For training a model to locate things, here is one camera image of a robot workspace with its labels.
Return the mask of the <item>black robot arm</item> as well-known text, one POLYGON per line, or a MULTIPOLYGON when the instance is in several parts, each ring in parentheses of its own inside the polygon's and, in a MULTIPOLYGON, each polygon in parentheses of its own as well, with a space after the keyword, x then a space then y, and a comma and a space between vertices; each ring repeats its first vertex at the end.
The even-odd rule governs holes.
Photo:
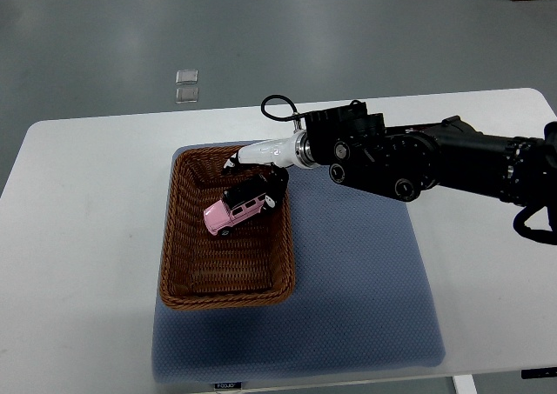
POLYGON ((514 230, 540 244, 556 243, 556 124, 542 138, 485 135, 458 116, 436 124, 387 127, 366 104, 289 117, 286 139, 246 145, 223 166, 326 166, 332 181, 402 202, 436 185, 520 206, 514 230))

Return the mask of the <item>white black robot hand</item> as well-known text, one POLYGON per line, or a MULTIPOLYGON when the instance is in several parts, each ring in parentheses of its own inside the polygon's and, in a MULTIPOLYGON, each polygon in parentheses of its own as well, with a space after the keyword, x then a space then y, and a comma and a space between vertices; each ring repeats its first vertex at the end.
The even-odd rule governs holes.
POLYGON ((301 144, 304 135, 289 138, 266 140, 249 144, 232 154, 224 163, 221 174, 231 175, 238 172, 242 164, 274 164, 267 176, 267 188, 262 210, 271 210, 282 202, 288 185, 287 167, 304 168, 301 159, 301 144))

